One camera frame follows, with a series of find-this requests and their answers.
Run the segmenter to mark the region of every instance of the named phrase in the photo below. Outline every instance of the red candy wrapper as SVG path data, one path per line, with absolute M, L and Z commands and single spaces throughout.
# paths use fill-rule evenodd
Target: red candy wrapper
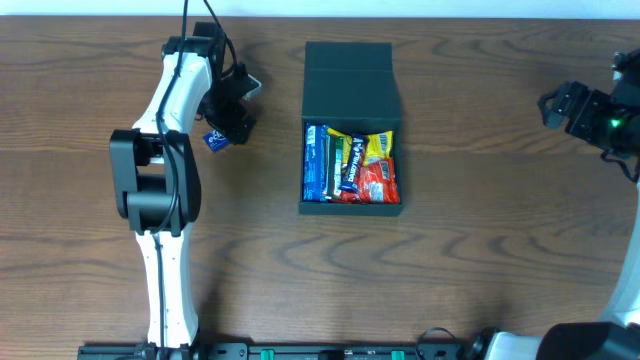
M 398 204 L 398 186 L 391 158 L 360 169 L 358 194 L 343 191 L 340 202 L 352 204 Z

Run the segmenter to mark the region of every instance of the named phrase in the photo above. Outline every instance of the dark green box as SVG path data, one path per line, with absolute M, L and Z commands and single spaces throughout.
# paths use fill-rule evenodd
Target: dark green box
M 304 65 L 302 134 L 305 124 L 328 125 L 343 133 L 377 134 L 393 130 L 393 158 L 400 204 L 349 205 L 303 202 L 300 178 L 298 212 L 309 215 L 398 216 L 404 208 L 402 108 L 390 43 L 307 42 Z M 304 172 L 304 139 L 302 166 Z

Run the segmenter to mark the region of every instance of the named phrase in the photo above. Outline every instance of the candy wrapper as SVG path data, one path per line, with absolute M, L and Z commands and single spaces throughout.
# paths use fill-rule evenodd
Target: candy wrapper
M 304 201 L 326 202 L 322 191 L 326 182 L 326 136 L 327 126 L 309 125 L 305 127 L 304 146 Z
M 347 163 L 349 162 L 349 153 L 351 152 L 351 142 L 353 139 L 349 135 L 345 135 L 340 131 L 329 128 L 327 134 L 342 139 L 342 171 L 347 170 Z
M 330 152 L 330 160 L 332 169 L 330 171 L 329 179 L 329 194 L 325 196 L 329 200 L 340 200 L 340 184 L 342 183 L 342 146 L 344 144 L 344 138 L 327 136 L 328 138 L 335 139 L 335 148 Z
M 369 166 L 380 160 L 388 159 L 391 156 L 393 131 L 367 135 L 367 139 L 369 139 L 369 142 L 367 143 L 367 152 L 364 155 L 364 166 Z
M 364 162 L 364 154 L 367 148 L 367 138 L 363 135 L 354 134 L 351 142 L 351 151 L 349 153 L 349 162 L 347 171 L 342 177 L 340 190 L 358 193 L 358 180 L 360 179 L 360 168 Z
M 365 166 L 360 173 L 358 193 L 343 191 L 340 203 L 349 204 L 399 204 L 398 186 L 391 158 Z
M 349 153 L 351 152 L 351 143 L 353 139 L 349 135 L 345 135 L 335 129 L 329 128 L 327 133 L 331 136 L 341 137 L 344 140 L 342 148 L 342 171 L 346 171 L 349 162 Z M 367 151 L 364 155 L 364 166 L 368 166 L 382 159 L 388 159 L 391 156 L 391 147 L 393 146 L 393 131 L 385 131 L 380 134 L 367 135 Z
M 327 135 L 325 136 L 326 145 L 325 145 L 325 181 L 324 181 L 324 189 L 322 190 L 322 196 L 325 199 L 331 199 L 331 194 L 333 193 L 333 188 L 335 186 L 335 161 L 336 161 L 336 141 L 339 138 Z

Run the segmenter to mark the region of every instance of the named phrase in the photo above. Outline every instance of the black mounting rail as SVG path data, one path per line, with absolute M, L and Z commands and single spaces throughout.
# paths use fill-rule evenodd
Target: black mounting rail
M 461 343 L 422 343 L 415 345 L 247 345 L 220 343 L 172 349 L 171 359 L 180 360 L 460 360 Z M 155 360 L 158 349 L 152 345 L 83 346 L 78 360 L 140 359 Z

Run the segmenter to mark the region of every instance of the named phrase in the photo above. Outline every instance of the wood grain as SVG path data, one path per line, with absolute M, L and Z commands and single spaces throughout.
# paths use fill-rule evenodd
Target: wood grain
M 193 147 L 192 283 L 207 336 L 413 341 L 444 326 L 542 335 L 595 319 L 636 194 L 541 124 L 565 79 L 611 88 L 639 22 L 224 19 L 264 82 L 251 141 Z M 178 18 L 0 17 L 0 358 L 74 358 L 146 334 L 143 263 L 115 209 L 114 128 L 146 108 Z M 304 44 L 390 41 L 405 118 L 398 218 L 297 215 Z

